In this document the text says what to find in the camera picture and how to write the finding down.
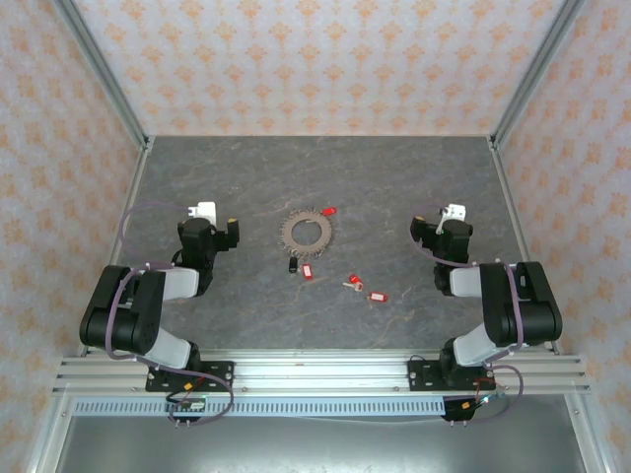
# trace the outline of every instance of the red key tag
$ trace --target red key tag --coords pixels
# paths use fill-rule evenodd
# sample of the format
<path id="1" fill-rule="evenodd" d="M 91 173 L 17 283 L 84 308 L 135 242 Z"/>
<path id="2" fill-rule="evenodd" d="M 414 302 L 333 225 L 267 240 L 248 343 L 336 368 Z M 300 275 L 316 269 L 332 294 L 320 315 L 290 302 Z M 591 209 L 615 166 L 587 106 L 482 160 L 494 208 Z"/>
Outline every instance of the red key tag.
<path id="1" fill-rule="evenodd" d="M 370 293 L 368 295 L 368 299 L 370 301 L 374 301 L 376 303 L 386 303 L 387 302 L 387 295 L 384 293 Z"/>
<path id="2" fill-rule="evenodd" d="M 312 272 L 312 265 L 309 263 L 303 264 L 303 275 L 305 275 L 305 279 L 313 279 L 314 273 Z"/>

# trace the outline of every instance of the orange floral pattern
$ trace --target orange floral pattern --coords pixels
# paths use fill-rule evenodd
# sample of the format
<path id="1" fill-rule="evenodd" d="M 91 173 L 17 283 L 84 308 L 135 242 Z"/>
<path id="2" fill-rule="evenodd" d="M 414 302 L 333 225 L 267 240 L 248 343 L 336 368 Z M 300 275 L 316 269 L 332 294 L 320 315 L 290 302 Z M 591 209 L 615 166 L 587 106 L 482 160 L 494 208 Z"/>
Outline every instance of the orange floral pattern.
<path id="1" fill-rule="evenodd" d="M 563 1 L 77 3 L 151 135 L 484 135 Z"/>
<path id="2" fill-rule="evenodd" d="M 501 150 L 532 257 L 631 465 L 631 5 L 586 2 Z"/>
<path id="3" fill-rule="evenodd" d="M 0 32 L 0 457 L 22 472 L 137 150 L 52 2 L 3 2 Z"/>

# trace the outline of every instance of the wall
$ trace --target wall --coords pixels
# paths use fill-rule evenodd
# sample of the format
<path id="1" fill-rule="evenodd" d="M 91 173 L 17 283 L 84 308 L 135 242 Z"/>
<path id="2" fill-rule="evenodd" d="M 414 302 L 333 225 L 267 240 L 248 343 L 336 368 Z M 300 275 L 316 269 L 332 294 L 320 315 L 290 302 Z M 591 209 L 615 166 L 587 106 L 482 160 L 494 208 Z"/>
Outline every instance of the wall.
<path id="1" fill-rule="evenodd" d="M 0 470 L 23 472 L 137 151 L 52 2 L 2 2 L 0 51 Z"/>
<path id="2" fill-rule="evenodd" d="M 588 0 L 501 150 L 532 257 L 631 465 L 631 4 Z"/>
<path id="3" fill-rule="evenodd" d="M 78 0 L 149 134 L 484 135 L 562 0 Z"/>

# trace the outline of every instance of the floor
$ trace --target floor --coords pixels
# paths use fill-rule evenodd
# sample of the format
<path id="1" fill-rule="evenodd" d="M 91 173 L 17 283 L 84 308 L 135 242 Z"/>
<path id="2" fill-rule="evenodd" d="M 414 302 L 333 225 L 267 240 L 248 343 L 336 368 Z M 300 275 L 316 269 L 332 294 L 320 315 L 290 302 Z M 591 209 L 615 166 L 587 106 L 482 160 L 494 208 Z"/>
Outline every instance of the floor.
<path id="1" fill-rule="evenodd" d="M 75 418 L 57 472 L 585 472 L 562 396 L 525 396 L 466 429 L 407 421 L 226 418 L 176 430 L 158 418 Z"/>
<path id="2" fill-rule="evenodd" d="M 217 256 L 205 296 L 165 303 L 162 323 L 208 349 L 438 348 L 475 327 L 480 300 L 443 297 L 433 263 L 412 247 L 409 223 L 425 203 L 466 205 L 476 260 L 520 255 L 481 137 L 158 137 L 136 203 L 205 200 L 217 203 L 220 229 L 240 220 L 241 243 Z M 310 260 L 306 282 L 288 272 L 281 225 L 293 209 L 329 206 L 338 209 L 334 241 Z M 183 218 L 139 212 L 127 235 L 169 260 Z M 317 237 L 317 227 L 303 227 L 296 237 Z M 351 273 L 389 301 L 371 304 L 367 292 L 342 286 Z"/>

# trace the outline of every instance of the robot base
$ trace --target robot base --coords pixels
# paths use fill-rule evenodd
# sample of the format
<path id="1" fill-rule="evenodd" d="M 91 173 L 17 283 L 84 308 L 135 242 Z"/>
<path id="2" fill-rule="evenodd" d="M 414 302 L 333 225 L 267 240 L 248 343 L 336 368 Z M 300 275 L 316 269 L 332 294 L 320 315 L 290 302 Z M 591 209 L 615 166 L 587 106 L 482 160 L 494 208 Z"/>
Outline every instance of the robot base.
<path id="1" fill-rule="evenodd" d="M 454 340 L 445 344 L 438 360 L 410 360 L 407 378 L 410 391 L 483 391 L 495 389 L 493 377 L 484 367 L 461 367 L 456 363 Z"/>
<path id="2" fill-rule="evenodd" d="M 235 377 L 234 362 L 200 362 L 201 367 L 196 369 L 197 372 L 206 372 L 217 376 L 226 381 L 230 386 L 233 385 Z M 177 374 L 167 372 L 165 370 L 156 370 L 149 368 L 147 374 L 147 383 L 145 389 L 148 392 L 180 392 L 184 391 L 184 385 L 190 382 L 197 385 L 198 377 L 188 376 L 185 374 Z M 221 384 L 204 378 L 199 386 L 195 387 L 195 392 L 226 392 L 226 388 Z"/>

